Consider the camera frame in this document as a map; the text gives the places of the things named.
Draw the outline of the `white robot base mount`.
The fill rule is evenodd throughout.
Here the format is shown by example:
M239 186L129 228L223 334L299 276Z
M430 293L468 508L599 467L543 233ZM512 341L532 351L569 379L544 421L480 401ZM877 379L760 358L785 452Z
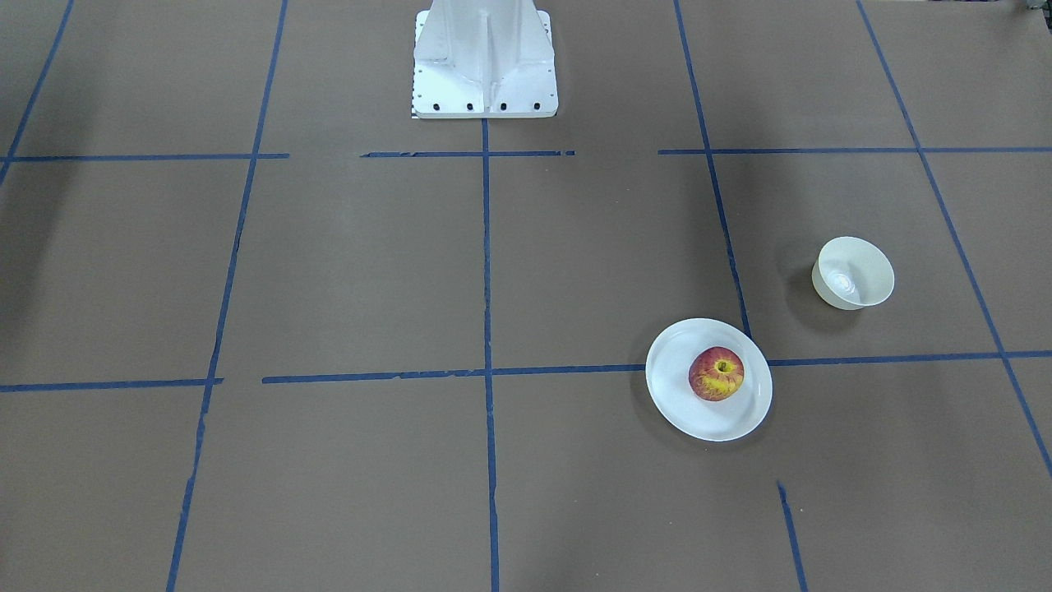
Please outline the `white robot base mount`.
M557 54L533 1L433 1L414 20L411 115L552 118Z

